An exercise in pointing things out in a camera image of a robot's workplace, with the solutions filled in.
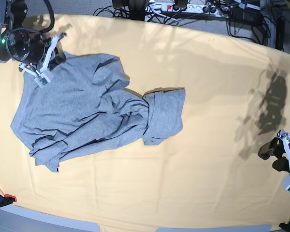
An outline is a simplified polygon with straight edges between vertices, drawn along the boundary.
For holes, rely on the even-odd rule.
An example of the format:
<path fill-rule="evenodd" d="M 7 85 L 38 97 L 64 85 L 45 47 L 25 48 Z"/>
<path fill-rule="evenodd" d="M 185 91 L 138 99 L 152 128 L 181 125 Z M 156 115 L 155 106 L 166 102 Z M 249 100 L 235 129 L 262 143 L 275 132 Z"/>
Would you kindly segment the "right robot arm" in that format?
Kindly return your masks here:
<path fill-rule="evenodd" d="M 0 63 L 15 60 L 20 63 L 19 70 L 41 74 L 53 70 L 63 63 L 66 57 L 57 48 L 58 42 L 66 36 L 61 33 L 47 37 L 55 24 L 53 8 L 48 0 L 44 1 L 50 16 L 48 27 L 36 30 L 26 28 L 23 22 L 28 7 L 24 0 L 0 0 Z"/>

